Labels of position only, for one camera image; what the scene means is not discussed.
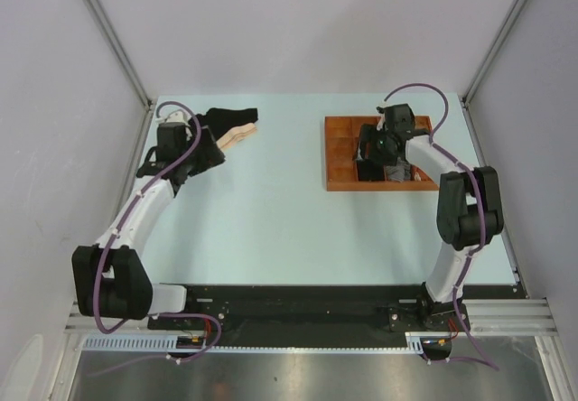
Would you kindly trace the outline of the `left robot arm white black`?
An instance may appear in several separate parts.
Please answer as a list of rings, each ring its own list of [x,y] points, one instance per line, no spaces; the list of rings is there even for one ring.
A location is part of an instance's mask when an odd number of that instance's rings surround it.
[[[71,263],[79,311],[102,318],[141,320],[167,313],[187,329],[200,307],[180,284],[154,284],[141,261],[157,220],[188,178],[225,161],[208,126],[192,122],[160,124],[157,145],[137,169],[135,191],[111,227],[91,246],[79,246]]]

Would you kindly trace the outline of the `black underwear beige waistband back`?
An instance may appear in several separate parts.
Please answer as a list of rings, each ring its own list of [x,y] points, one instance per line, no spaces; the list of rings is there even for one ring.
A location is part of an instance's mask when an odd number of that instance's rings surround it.
[[[257,131],[258,109],[212,107],[205,114],[198,114],[197,118],[202,126],[209,128],[218,148],[225,151]]]

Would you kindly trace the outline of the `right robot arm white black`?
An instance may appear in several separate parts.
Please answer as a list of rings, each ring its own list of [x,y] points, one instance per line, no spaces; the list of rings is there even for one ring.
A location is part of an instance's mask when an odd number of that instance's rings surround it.
[[[438,186],[436,226],[442,245],[424,282],[428,300],[416,307],[427,330],[449,319],[446,303],[458,301],[473,258],[504,228],[499,176],[491,166],[469,167],[416,126],[407,104],[378,107],[376,125],[364,124],[353,160],[376,166],[401,161],[421,169]]]

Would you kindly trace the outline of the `black underwear beige waistband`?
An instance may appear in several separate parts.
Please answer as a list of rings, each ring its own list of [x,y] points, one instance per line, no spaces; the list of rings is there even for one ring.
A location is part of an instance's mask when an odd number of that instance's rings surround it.
[[[384,182],[386,175],[384,168],[372,162],[356,162],[359,182]]]
[[[209,128],[218,148],[225,151],[257,131],[258,109],[212,107],[205,114],[198,114],[197,118],[202,126]]]

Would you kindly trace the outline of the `black underwear beige waistband front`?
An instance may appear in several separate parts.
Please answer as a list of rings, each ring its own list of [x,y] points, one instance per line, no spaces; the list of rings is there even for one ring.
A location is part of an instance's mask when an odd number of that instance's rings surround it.
[[[359,182],[384,182],[386,175],[384,168],[372,162],[356,162]]]

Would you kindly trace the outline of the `grey striped boxer underwear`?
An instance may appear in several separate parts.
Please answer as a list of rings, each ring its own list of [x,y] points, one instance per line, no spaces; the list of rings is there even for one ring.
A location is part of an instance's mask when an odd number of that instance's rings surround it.
[[[411,164],[401,161],[396,165],[385,167],[385,175],[391,182],[407,182],[411,180]]]

